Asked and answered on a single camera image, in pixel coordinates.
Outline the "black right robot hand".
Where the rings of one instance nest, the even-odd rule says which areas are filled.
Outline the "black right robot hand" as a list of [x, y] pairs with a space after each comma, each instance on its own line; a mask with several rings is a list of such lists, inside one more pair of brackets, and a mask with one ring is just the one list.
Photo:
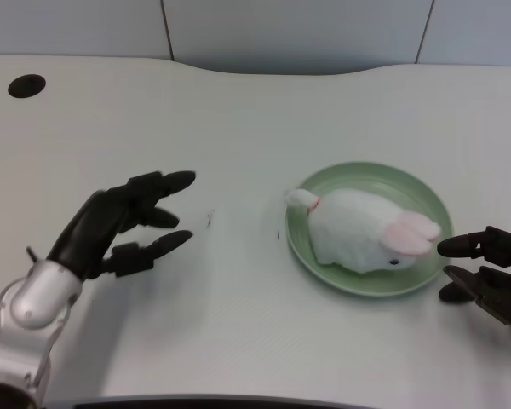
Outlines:
[[443, 272], [451, 282], [439, 291], [442, 302], [475, 302], [504, 325], [511, 325], [511, 233], [488, 226], [480, 232], [441, 241], [437, 252], [455, 259], [482, 258], [491, 264], [475, 273], [454, 265], [445, 266]]

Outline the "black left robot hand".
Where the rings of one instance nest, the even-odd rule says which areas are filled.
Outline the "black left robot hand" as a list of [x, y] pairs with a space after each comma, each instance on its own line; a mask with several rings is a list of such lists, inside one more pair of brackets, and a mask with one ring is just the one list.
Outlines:
[[[177, 231], [178, 217], [158, 208], [157, 203], [186, 189], [195, 179], [192, 170], [167, 175], [156, 171], [94, 193], [67, 224], [47, 258], [82, 281], [101, 274], [115, 274], [119, 278], [152, 269], [155, 260], [192, 237], [190, 231]], [[172, 232], [145, 247], [135, 242], [112, 247], [117, 235], [136, 226]]]

